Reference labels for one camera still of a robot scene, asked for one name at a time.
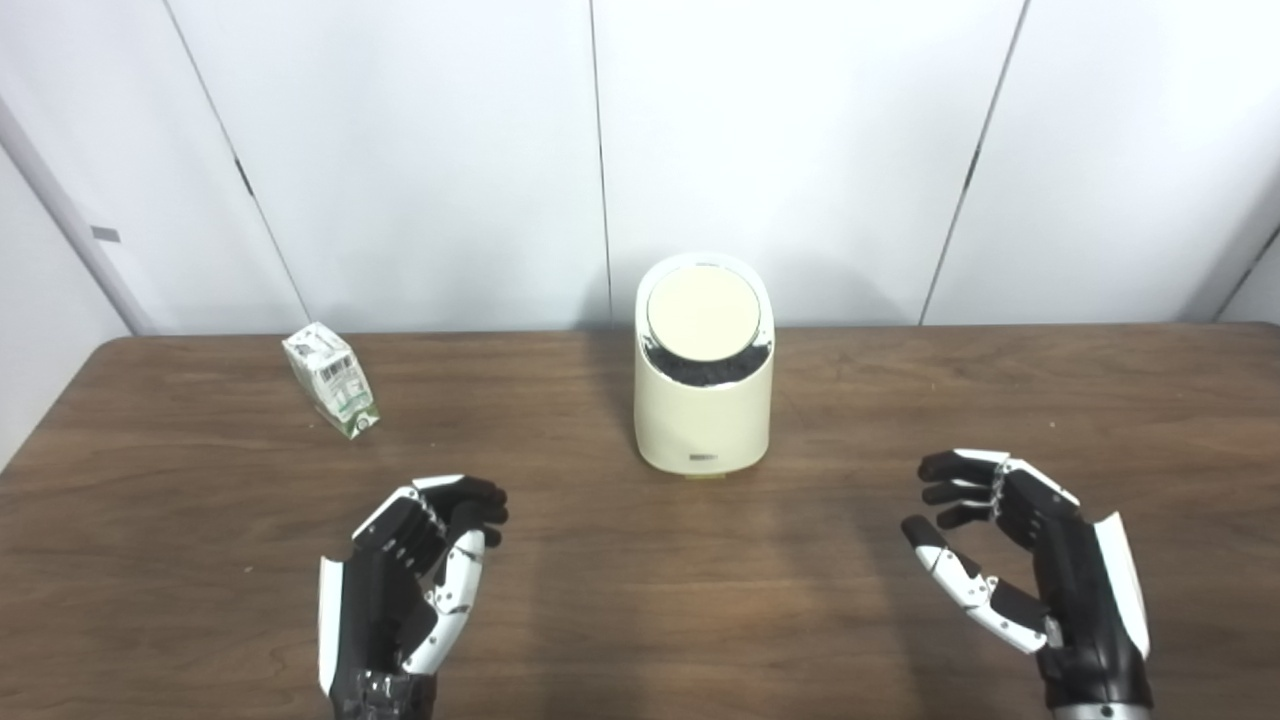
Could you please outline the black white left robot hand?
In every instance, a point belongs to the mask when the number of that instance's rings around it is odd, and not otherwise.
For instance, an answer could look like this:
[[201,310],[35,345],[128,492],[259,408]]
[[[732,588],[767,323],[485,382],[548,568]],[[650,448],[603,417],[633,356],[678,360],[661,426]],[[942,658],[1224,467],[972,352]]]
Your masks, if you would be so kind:
[[353,530],[347,559],[320,560],[317,684],[333,717],[433,717],[507,503],[492,480],[419,478]]

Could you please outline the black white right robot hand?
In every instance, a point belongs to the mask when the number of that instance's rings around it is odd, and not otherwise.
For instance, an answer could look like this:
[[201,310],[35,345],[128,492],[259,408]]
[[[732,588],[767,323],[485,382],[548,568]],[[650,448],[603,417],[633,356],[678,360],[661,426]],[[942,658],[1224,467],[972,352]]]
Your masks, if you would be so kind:
[[[1080,500],[1011,454],[951,448],[916,469],[934,519],[901,524],[918,561],[968,618],[1032,656],[1055,719],[1149,719],[1155,696],[1146,598],[1119,512]],[[1030,555],[1036,592],[987,574],[946,538],[974,521]]]

